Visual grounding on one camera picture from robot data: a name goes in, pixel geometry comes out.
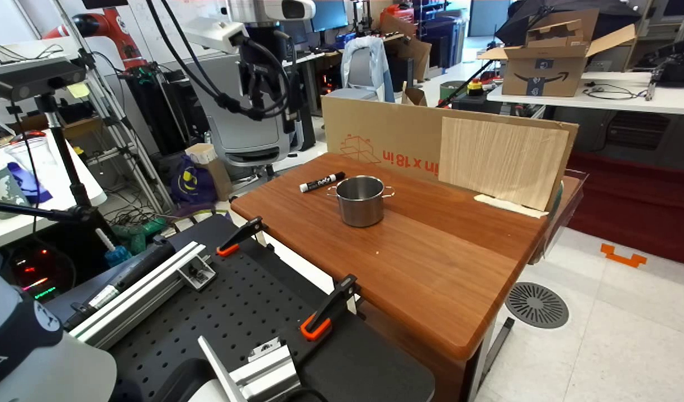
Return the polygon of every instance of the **chair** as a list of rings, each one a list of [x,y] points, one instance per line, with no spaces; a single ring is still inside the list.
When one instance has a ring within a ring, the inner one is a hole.
[[[341,50],[341,90],[330,97],[379,99],[393,103],[392,72],[384,40],[378,36],[353,37]]]

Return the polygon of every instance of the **cardboard box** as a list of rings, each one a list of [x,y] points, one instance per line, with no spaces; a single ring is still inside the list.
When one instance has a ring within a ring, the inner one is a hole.
[[[329,151],[346,154],[365,162],[375,162],[430,181],[439,181],[445,119],[524,125],[536,133],[566,130],[574,136],[576,131],[576,125],[570,122],[462,109],[367,103],[329,97],[325,97],[321,103]]]
[[[406,23],[393,15],[379,15],[379,34],[404,34],[406,40],[388,42],[395,47],[397,59],[408,59],[413,62],[413,78],[421,83],[427,78],[430,59],[432,59],[432,42],[423,42],[415,37],[415,23]]]
[[[478,59],[508,60],[503,93],[574,97],[591,56],[636,37],[627,25],[592,40],[594,25],[596,12],[553,14],[527,32],[525,47],[496,47]]]

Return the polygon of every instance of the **black metal plate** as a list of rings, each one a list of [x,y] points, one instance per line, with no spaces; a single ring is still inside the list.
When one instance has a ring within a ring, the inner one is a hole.
[[[212,251],[230,231],[230,221],[212,217],[171,244],[180,248],[197,240]],[[296,327],[325,299],[321,291],[279,262],[270,248],[253,242],[230,259],[214,259],[214,271],[217,279],[201,292],[183,288],[111,349],[118,376],[130,382],[128,400],[157,397],[178,365],[204,360],[198,336],[207,337],[233,370],[244,365],[251,349]],[[434,377],[425,367],[384,343],[351,314],[308,357],[301,382],[326,400],[430,400],[434,394]]]

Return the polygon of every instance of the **wooden panel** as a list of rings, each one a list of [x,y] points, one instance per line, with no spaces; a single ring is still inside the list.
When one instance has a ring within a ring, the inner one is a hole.
[[[574,141],[570,130],[443,119],[439,179],[546,210]]]
[[[384,221],[346,228],[329,189],[299,195],[299,184],[330,173],[393,185]],[[358,274],[361,296],[453,360],[473,352],[546,228],[546,218],[475,203],[473,193],[340,154],[285,173],[233,207],[262,217],[273,236],[329,274]]]

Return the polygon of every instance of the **wooden table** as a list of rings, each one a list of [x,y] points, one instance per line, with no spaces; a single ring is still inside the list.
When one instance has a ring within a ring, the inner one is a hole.
[[[330,189],[298,189],[330,173],[374,174],[392,185],[384,221],[349,228]],[[435,370],[439,400],[460,397],[464,362],[548,231],[548,218],[496,210],[475,203],[473,193],[340,154],[285,173],[233,210],[262,217],[273,236],[335,279],[355,274],[361,296],[393,327],[383,332]]]

